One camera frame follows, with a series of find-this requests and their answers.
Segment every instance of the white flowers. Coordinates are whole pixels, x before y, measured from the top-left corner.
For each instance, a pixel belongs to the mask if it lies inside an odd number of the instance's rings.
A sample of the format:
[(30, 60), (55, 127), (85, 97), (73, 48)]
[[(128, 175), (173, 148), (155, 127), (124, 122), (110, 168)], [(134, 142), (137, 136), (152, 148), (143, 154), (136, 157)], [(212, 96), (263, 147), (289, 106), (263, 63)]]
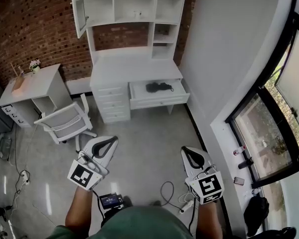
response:
[(39, 59), (37, 60), (32, 60), (30, 65), (29, 65), (29, 69), (33, 70), (34, 68), (36, 68), (39, 64), (41, 64), (41, 61)]

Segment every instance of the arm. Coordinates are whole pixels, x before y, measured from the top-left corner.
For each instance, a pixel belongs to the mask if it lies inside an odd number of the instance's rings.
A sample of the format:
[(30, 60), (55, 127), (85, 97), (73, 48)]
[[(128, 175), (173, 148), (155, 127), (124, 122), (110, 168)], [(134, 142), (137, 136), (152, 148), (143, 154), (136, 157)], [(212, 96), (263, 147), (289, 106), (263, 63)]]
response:
[(91, 225), (92, 191), (77, 187), (65, 226), (82, 238), (89, 236)]
[(217, 217), (217, 208), (214, 202), (200, 205), (196, 229), (198, 239), (222, 239), (223, 233)]

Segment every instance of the black window frame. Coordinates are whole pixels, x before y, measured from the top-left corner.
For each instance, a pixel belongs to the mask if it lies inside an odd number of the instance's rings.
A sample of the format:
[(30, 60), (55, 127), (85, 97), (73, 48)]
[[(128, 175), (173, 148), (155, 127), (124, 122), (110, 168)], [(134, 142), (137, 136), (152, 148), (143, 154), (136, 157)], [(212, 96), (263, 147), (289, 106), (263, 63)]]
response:
[[(291, 157), (291, 164), (286, 165), (286, 167), (262, 178), (258, 177), (256, 167), (252, 165), (249, 167), (249, 171), (252, 178), (252, 188), (260, 188), (265, 185), (280, 181), (290, 175), (293, 175), (299, 172), (299, 146), (297, 144), (296, 138), (289, 126), (287, 119), (280, 110), (278, 104), (275, 102), (274, 98), (271, 96), (269, 91), (264, 87), (265, 83), (270, 79), (277, 65), (279, 64), (281, 58), (283, 57), (288, 46), (291, 45), (287, 58), (282, 66), (284, 69), (286, 62), (290, 56), (292, 50), (292, 45), (296, 37), (297, 31), (299, 31), (299, 14), (295, 12), (295, 7), (297, 0), (292, 0), (291, 9), (286, 21), (286, 24), (283, 28), (283, 31), (280, 35), (280, 38), (277, 42), (276, 47), (274, 48), (266, 66), (261, 72), (260, 76), (257, 78), (251, 89), (248, 91), (246, 96), (242, 99), (239, 105), (233, 110), (233, 112), (225, 120), (228, 123), (238, 141), (240, 146), (244, 145), (244, 139), (240, 130), (235, 122), (235, 118), (239, 113), (246, 107), (246, 105), (251, 101), (251, 99), (258, 94), (267, 109), (269, 110), (271, 116), (273, 117), (277, 127), (285, 141), (286, 147)], [(245, 159), (251, 157), (248, 149), (243, 152)]]

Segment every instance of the white office chair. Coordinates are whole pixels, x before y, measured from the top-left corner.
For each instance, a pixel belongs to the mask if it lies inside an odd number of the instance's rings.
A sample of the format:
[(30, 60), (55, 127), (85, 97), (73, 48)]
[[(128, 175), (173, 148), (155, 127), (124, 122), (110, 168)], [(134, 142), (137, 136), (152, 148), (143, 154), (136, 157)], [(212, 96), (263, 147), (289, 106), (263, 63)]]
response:
[(77, 153), (81, 150), (79, 143), (80, 134), (83, 133), (92, 137), (97, 137), (97, 134), (88, 130), (92, 129), (93, 126), (90, 122), (90, 118), (88, 117), (89, 105), (85, 94), (81, 95), (81, 99), (84, 111), (77, 102), (74, 102), (67, 107), (49, 114), (48, 116), (42, 114), (42, 118), (34, 122), (34, 124), (43, 126), (44, 130), (49, 132), (52, 139), (57, 144), (75, 137)]

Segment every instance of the flower pot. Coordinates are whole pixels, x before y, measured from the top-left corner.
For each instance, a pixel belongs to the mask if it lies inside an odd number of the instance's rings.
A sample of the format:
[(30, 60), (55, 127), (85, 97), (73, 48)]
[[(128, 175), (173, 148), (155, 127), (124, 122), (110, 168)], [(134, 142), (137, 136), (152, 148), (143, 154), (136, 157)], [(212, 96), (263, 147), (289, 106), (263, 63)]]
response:
[(40, 70), (40, 67), (39, 66), (34, 67), (32, 70), (33, 70), (34, 73), (37, 73)]

